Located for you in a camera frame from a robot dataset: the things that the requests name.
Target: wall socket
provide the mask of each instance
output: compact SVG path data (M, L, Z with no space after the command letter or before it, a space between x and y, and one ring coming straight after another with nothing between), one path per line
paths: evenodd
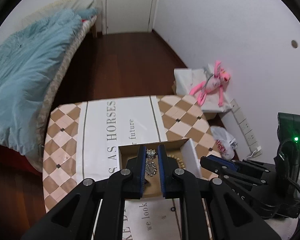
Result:
M259 142L255 142L254 144L252 144L251 146L249 146L250 152L253 153L254 151L257 151L257 147L259 147ZM259 155L262 154L262 150L256 152L252 157L257 157Z
M246 138L246 140L247 140L248 146L251 146L252 144L254 144L254 143L257 142L257 139L256 139L256 137L254 136L252 130L251 130L250 132L248 132L247 134L245 134L244 136L245 136L245 138Z
M250 132L252 129L249 126L249 123L247 121L247 119L243 120L243 122L241 122L239 124L241 131L243 134L247 134L248 132Z
M237 101L234 99L230 102L232 112L236 112L240 106L237 104Z
M234 118L237 120L238 124L242 123L246 119L240 108L234 113Z

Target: blue blanket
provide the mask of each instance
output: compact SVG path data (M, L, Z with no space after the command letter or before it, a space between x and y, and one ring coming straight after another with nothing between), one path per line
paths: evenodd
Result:
M0 46L0 145L38 155L36 121L47 88L82 26L65 9L12 34Z

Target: pink panther toy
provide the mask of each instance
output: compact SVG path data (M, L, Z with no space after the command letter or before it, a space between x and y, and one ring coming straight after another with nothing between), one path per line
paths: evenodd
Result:
M223 86L228 83L231 76L223 68L221 68L220 65L221 62L217 60L214 67L214 75L208 78L207 81L203 81L191 89L189 94L192 96L201 90L197 97L199 106L203 105L207 94L213 92L217 88L219 88L219 106L223 106Z

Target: white door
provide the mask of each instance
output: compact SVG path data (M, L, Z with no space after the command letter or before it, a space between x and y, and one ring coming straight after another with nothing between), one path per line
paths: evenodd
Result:
M107 34L147 32L151 3L152 0L106 0Z

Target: wooden floor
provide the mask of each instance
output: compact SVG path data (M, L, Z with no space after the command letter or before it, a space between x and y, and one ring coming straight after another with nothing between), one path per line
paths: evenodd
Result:
M87 35L58 90L60 104L172 94L182 61L154 33ZM0 239L20 239L45 214L42 180L0 164Z

